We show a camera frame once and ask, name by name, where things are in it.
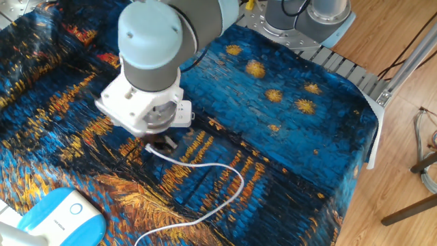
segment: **wooden floor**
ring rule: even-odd
[[[357,20],[334,50],[378,74],[437,12],[437,1],[352,0],[352,9]],[[408,171],[417,160],[412,121],[420,106],[437,112],[437,57],[417,70],[387,107],[376,167],[363,169],[359,176],[337,246],[437,245],[437,208],[389,227],[380,223],[431,195],[420,176]],[[437,130],[432,120],[437,122],[423,118],[425,152],[430,151],[426,145]],[[437,172],[431,173],[437,178]]]

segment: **blue and white device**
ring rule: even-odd
[[[103,215],[78,191],[59,188],[38,202],[17,228],[45,239],[48,246],[95,246],[103,239],[107,225]]]

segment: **light blue plastic object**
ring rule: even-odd
[[[335,33],[331,34],[329,38],[325,39],[321,43],[321,45],[325,46],[326,48],[330,49],[333,48],[334,45],[340,41],[340,39],[344,36],[346,31],[349,29],[349,27],[352,25],[352,23],[355,21],[356,14],[351,12],[348,18],[343,22],[343,24],[335,31]]]
[[[222,30],[221,35],[237,21],[238,0],[218,0],[221,9]]]
[[[31,232],[41,224],[58,206],[74,191],[70,188],[59,188],[51,191],[40,202],[38,202],[17,225],[17,228]],[[73,204],[70,208],[72,215],[82,212],[81,204]],[[103,239],[106,232],[106,221],[102,214],[96,215],[79,226],[67,237],[61,246],[80,245],[95,246]]]
[[[169,63],[182,45],[182,24],[174,9],[156,0],[129,4],[118,20],[123,59],[139,69]]]

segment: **wrinkled cloth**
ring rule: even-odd
[[[74,187],[107,219],[101,245],[192,221],[240,184],[224,169],[152,156],[95,107],[119,74],[117,18],[128,4],[43,3],[0,32],[0,199],[24,214],[53,189]],[[358,89],[237,26],[181,87],[197,116],[165,132],[178,145],[167,154],[229,164],[245,187],[207,221],[144,245],[335,244],[378,127]]]

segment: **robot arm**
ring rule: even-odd
[[[179,66],[237,20],[238,3],[145,0],[128,5],[118,23],[121,73],[96,106],[136,137],[190,126],[191,102],[182,101]],[[300,50],[333,46],[354,19],[349,0],[268,0],[242,8],[248,28]]]
[[[96,106],[137,137],[175,126],[177,116],[187,120],[182,126],[189,126],[191,104],[182,101],[179,66],[237,17],[238,0],[131,3],[118,23],[121,73],[101,93]]]

